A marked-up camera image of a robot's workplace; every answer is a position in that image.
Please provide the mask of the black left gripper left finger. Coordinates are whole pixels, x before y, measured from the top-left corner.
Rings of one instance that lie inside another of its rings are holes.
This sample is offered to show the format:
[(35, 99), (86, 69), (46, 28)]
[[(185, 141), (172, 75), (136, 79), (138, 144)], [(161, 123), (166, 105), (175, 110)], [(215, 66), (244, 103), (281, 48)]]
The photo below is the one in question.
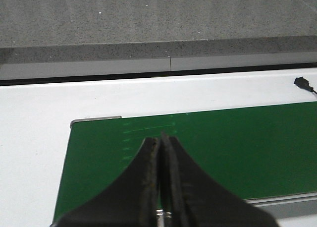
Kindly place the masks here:
[(53, 226), (157, 226), (159, 148), (158, 139), (145, 138), (136, 157), (112, 184)]

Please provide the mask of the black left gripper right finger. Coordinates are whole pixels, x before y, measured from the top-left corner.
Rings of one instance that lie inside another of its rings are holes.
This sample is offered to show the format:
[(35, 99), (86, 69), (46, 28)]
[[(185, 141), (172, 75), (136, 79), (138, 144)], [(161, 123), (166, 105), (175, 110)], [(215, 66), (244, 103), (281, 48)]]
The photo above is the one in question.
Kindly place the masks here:
[(174, 227), (276, 227), (274, 217), (229, 192), (189, 156), (175, 136), (161, 134), (161, 203)]

